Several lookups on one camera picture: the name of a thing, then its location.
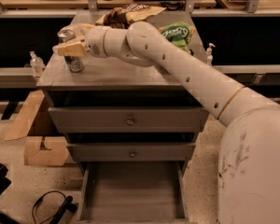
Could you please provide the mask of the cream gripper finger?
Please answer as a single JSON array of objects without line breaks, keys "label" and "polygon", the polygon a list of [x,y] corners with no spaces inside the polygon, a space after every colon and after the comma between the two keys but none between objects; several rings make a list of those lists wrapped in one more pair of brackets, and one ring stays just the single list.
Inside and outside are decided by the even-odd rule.
[{"label": "cream gripper finger", "polygon": [[88,52],[84,42],[68,41],[59,43],[52,48],[53,52],[60,56],[83,57]]},{"label": "cream gripper finger", "polygon": [[88,23],[75,23],[68,26],[65,26],[61,30],[62,39],[73,39],[76,37],[84,36],[90,29],[93,28],[93,25]]}]

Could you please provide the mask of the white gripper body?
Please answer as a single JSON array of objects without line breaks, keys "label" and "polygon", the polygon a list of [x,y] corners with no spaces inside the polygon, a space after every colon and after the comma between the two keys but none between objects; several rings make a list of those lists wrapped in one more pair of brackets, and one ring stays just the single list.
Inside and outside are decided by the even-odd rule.
[{"label": "white gripper body", "polygon": [[94,57],[107,58],[105,52],[105,35],[109,30],[108,26],[95,26],[85,34],[85,46]]}]

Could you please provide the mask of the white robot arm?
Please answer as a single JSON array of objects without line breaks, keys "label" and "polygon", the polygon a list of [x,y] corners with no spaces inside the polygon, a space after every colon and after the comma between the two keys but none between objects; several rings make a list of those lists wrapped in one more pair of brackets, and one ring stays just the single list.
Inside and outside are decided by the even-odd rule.
[{"label": "white robot arm", "polygon": [[226,128],[218,158],[218,223],[280,224],[280,104],[168,41],[153,25],[128,29],[78,23],[61,56],[118,57],[171,74]]}]

